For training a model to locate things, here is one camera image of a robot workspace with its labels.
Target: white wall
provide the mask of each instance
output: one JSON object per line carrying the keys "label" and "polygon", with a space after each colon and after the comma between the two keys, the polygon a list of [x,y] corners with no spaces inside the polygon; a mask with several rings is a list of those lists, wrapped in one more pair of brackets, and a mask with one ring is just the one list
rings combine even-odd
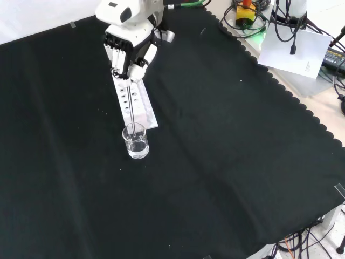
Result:
{"label": "white wall", "polygon": [[0,0],[0,44],[92,16],[99,2]]}

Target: water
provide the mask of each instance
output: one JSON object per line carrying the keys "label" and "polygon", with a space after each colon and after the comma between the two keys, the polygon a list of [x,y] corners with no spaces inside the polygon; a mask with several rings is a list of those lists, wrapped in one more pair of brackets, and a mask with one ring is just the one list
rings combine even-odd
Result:
{"label": "water", "polygon": [[134,159],[142,159],[149,153],[149,145],[145,141],[129,144],[128,154]]}

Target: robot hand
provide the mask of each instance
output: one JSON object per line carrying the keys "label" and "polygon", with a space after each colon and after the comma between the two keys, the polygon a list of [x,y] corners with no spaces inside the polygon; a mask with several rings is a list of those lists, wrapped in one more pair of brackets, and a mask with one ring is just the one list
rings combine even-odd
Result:
{"label": "robot hand", "polygon": [[96,9],[97,18],[111,24],[104,46],[119,86],[144,77],[157,53],[153,38],[163,10],[163,0],[103,0]]}

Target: black cloth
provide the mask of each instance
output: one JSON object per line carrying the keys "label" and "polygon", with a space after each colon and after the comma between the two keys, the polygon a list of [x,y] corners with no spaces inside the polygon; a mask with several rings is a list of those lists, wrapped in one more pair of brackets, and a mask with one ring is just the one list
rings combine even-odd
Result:
{"label": "black cloth", "polygon": [[144,79],[131,159],[90,17],[0,46],[0,257],[242,259],[342,202],[341,143],[201,9]]}

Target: clear glass cup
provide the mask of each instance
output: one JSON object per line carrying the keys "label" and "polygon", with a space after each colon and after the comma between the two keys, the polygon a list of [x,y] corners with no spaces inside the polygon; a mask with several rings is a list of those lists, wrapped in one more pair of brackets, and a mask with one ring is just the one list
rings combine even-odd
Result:
{"label": "clear glass cup", "polygon": [[146,129],[139,123],[134,123],[135,135],[133,134],[132,123],[128,124],[122,131],[122,137],[126,142],[128,154],[134,159],[142,159],[149,153]]}

